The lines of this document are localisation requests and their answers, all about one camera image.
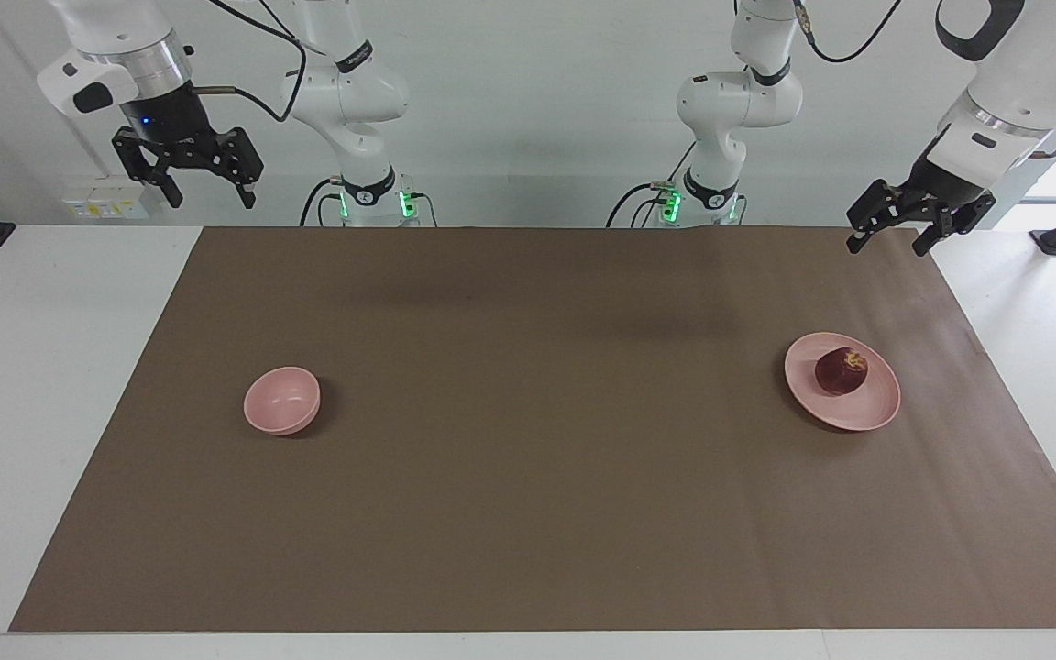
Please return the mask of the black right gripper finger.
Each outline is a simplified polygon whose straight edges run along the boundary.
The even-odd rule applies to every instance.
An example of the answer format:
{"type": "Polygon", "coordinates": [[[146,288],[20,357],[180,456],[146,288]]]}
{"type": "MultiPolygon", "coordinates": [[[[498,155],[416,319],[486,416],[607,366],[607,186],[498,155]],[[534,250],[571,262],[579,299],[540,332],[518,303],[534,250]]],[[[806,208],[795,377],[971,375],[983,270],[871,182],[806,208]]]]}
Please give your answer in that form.
{"type": "Polygon", "coordinates": [[[221,135],[221,172],[235,185],[244,209],[253,209],[257,201],[253,188],[263,171],[264,164],[246,129],[235,126],[221,135]]]}
{"type": "Polygon", "coordinates": [[[158,188],[171,208],[180,209],[180,185],[169,174],[175,159],[173,146],[144,142],[135,130],[117,130],[113,147],[130,180],[158,188]]]}

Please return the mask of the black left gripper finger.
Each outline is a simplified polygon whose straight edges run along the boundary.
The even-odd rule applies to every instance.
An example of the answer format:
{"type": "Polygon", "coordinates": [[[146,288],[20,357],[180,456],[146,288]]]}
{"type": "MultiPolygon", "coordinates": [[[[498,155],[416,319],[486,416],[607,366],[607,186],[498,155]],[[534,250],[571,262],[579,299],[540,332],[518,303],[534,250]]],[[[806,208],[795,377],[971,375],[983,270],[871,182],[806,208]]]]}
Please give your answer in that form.
{"type": "Polygon", "coordinates": [[[995,202],[992,193],[982,193],[979,199],[957,208],[943,201],[927,200],[918,207],[918,218],[927,221],[928,226],[914,238],[914,254],[923,258],[944,239],[972,233],[982,218],[989,213],[995,202]]]}
{"type": "Polygon", "coordinates": [[[895,185],[876,180],[847,209],[847,221],[853,231],[847,238],[847,250],[851,254],[859,254],[879,231],[895,228],[905,221],[898,211],[902,192],[895,185]]]}

